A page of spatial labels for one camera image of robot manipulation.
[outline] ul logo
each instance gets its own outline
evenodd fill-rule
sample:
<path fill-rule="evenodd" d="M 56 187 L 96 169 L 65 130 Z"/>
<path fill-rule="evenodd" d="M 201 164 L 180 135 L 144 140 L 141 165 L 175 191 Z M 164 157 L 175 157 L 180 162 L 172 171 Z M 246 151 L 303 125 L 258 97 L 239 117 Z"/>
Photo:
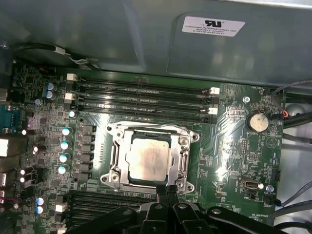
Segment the ul logo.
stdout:
<path fill-rule="evenodd" d="M 207 27 L 214 27 L 214 28 L 221 28 L 222 24 L 221 21 L 214 21 L 214 20 L 205 20 L 205 24 Z"/>

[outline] cpu socket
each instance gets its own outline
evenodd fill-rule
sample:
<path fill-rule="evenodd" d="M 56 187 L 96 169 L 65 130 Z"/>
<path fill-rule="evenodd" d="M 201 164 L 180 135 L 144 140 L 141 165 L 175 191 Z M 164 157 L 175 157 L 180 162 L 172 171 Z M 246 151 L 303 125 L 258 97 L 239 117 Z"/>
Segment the cpu socket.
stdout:
<path fill-rule="evenodd" d="M 178 193 L 194 191 L 187 181 L 190 145 L 199 134 L 177 125 L 121 121 L 107 126 L 113 136 L 111 166 L 102 184 L 116 191 L 151 193 L 156 185 L 177 185 Z"/>

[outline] motherboard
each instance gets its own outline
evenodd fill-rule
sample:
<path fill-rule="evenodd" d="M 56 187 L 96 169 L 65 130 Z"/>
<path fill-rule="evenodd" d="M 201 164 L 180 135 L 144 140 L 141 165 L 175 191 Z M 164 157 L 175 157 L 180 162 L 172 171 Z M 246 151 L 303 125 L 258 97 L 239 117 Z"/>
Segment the motherboard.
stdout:
<path fill-rule="evenodd" d="M 15 198 L 5 191 L 0 202 L 17 233 L 63 233 L 139 208 L 158 184 L 264 223 L 275 210 L 283 120 L 272 88 L 21 64 L 13 78 L 1 139 L 20 135 L 27 146 Z M 17 154 L 9 143 L 4 154 Z"/>

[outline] wire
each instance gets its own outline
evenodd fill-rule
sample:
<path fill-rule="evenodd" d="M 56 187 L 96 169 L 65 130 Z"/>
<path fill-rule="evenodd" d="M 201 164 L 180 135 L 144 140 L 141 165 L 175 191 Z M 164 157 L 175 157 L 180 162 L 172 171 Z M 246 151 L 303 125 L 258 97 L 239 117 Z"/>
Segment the wire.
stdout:
<path fill-rule="evenodd" d="M 71 61 L 73 61 L 77 65 L 86 65 L 91 70 L 99 70 L 100 71 L 99 68 L 90 64 L 90 62 L 86 58 L 82 57 L 81 55 L 72 54 L 72 53 L 69 53 L 68 51 L 66 51 L 65 49 L 63 49 L 61 47 L 58 47 L 55 45 L 50 45 L 50 44 L 45 44 L 45 43 L 28 42 L 28 43 L 16 44 L 16 45 L 12 46 L 12 48 L 11 48 L 13 58 L 15 60 L 20 61 L 22 63 L 25 63 L 27 65 L 34 66 L 35 68 L 38 68 L 37 64 L 33 64 L 26 59 L 20 59 L 20 58 L 16 57 L 17 52 L 22 51 L 22 50 L 31 50 L 31 49 L 47 50 L 47 51 L 52 51 L 52 52 L 55 52 L 55 53 L 58 53 L 61 55 L 66 55 L 69 57 L 69 59 Z"/>
<path fill-rule="evenodd" d="M 287 140 L 292 140 L 295 142 L 305 143 L 305 144 L 312 144 L 311 138 L 301 137 L 301 136 L 293 136 L 287 133 L 283 133 L 283 138 Z"/>
<path fill-rule="evenodd" d="M 291 203 L 292 201 L 294 201 L 297 197 L 299 197 L 300 195 L 302 195 L 305 191 L 309 190 L 310 188 L 312 188 L 312 181 L 310 181 L 309 183 L 307 183 L 306 185 L 304 185 L 301 189 L 298 190 L 298 192 L 296 192 L 293 196 L 291 196 L 290 198 L 288 198 L 286 201 L 284 201 L 282 203 L 282 206 L 286 206 L 289 203 Z"/>
<path fill-rule="evenodd" d="M 291 119 L 285 120 L 284 129 L 297 127 L 310 122 L 312 122 L 312 112 L 307 112 L 301 115 L 293 116 Z"/>
<path fill-rule="evenodd" d="M 301 80 L 301 81 L 296 81 L 296 82 L 293 82 L 293 83 L 290 83 L 290 84 L 285 84 L 281 87 L 278 87 L 277 89 L 275 89 L 273 91 L 273 93 L 271 94 L 271 99 L 272 99 L 272 102 L 273 104 L 280 110 L 283 112 L 286 112 L 286 110 L 278 103 L 278 101 L 276 100 L 276 94 L 286 88 L 289 88 L 289 87 L 293 87 L 293 86 L 297 86 L 297 85 L 302 85 L 302 84 L 307 84 L 307 83 L 312 83 L 312 79 L 306 79 L 306 80 Z"/>
<path fill-rule="evenodd" d="M 312 209 L 312 200 L 298 202 L 296 204 L 286 206 L 286 207 L 279 209 L 279 210 L 273 212 L 272 214 L 270 214 L 269 219 L 268 219 L 268 224 L 270 226 L 273 226 L 274 220 L 276 217 L 295 213 L 295 212 L 299 212 L 299 211 L 311 210 L 311 209 Z"/>
<path fill-rule="evenodd" d="M 279 223 L 274 226 L 276 229 L 283 230 L 286 228 L 302 228 L 307 230 L 309 233 L 312 233 L 312 224 L 310 222 L 300 223 L 300 222 L 285 222 Z"/>

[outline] white label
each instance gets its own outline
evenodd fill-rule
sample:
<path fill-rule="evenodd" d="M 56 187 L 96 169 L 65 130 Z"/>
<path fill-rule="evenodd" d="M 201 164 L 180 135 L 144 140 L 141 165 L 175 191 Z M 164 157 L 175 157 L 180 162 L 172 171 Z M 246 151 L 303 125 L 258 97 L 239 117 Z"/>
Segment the white label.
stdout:
<path fill-rule="evenodd" d="M 187 16 L 182 32 L 234 37 L 244 24 L 240 21 Z"/>

